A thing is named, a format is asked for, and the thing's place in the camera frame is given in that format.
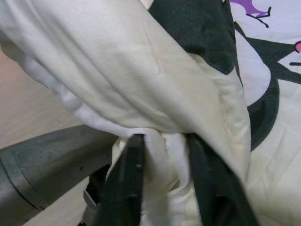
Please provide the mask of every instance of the gray cylinder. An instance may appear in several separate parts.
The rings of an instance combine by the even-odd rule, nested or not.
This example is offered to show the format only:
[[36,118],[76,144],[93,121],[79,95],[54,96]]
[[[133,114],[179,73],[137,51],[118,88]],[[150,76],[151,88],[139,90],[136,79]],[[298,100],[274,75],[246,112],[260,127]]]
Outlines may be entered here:
[[117,137],[76,126],[0,150],[0,226],[21,226],[111,162]]

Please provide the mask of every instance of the wooden floor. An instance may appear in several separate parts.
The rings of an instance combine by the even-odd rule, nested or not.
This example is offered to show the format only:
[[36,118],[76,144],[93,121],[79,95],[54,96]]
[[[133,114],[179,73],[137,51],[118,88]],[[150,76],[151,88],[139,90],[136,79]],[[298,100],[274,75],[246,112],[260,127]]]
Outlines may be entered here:
[[[79,124],[49,90],[0,51],[0,149]],[[84,180],[25,226],[77,226],[86,184]]]

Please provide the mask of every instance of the black cartoon character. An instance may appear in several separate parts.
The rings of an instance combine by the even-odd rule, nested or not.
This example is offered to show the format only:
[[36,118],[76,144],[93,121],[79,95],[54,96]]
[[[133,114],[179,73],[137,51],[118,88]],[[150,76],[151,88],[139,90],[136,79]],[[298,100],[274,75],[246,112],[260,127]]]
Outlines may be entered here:
[[[279,108],[278,80],[301,84],[301,75],[279,62],[294,51],[299,53],[301,41],[292,45],[248,38],[238,24],[236,24],[236,30],[244,36],[270,70],[270,83],[266,92],[259,100],[248,106],[251,120],[251,143],[252,150],[254,150],[267,137],[275,123]],[[301,62],[290,62],[289,65],[300,66]]]

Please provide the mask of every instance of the cartoon print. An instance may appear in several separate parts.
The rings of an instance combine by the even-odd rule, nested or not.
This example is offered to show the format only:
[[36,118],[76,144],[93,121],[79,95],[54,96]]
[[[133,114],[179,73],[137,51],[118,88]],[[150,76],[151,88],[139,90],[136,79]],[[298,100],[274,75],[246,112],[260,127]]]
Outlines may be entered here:
[[[281,64],[281,59],[293,52],[300,52],[301,41],[293,45],[248,38],[238,24],[236,24],[236,30],[244,36],[270,70],[270,83],[267,90],[259,100],[248,106],[252,134],[251,146],[254,150],[267,137],[275,123],[279,108],[278,80],[301,84],[301,75]],[[290,62],[289,65],[301,65],[301,61]]]
[[270,16],[271,7],[269,7],[267,11],[260,11],[253,5],[253,0],[230,0],[230,2],[241,5],[245,9],[247,16],[253,17],[263,23],[267,28],[269,27],[269,25],[263,22],[260,18]]

